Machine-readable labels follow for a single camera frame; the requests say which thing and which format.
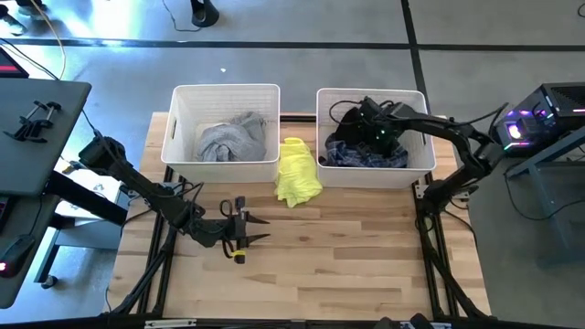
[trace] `white plastic bin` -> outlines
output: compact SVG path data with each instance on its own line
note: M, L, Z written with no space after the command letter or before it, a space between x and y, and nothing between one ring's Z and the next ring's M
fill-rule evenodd
M278 174L281 90L273 84L178 86L173 91L162 160L187 180L206 183L273 182ZM199 162L206 128L249 112L266 122L266 156L258 162Z
M317 92L317 154L327 157L325 140L337 129L331 120L329 108L337 101L362 101L369 96L377 103L391 100L402 101L415 111L428 113L424 95L413 90L358 90L325 88ZM333 108L333 116L341 121L344 114L355 105L342 103ZM364 188L406 188L435 168L435 153L432 139L422 133L406 131L399 142L409 152L407 168L351 168L331 167L318 164L317 173L323 186Z

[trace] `gray towel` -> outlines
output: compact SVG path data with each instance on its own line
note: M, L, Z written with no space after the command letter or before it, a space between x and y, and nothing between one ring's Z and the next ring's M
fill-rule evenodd
M265 155L264 120L254 112L207 128L197 146L197 159L202 162L262 161Z

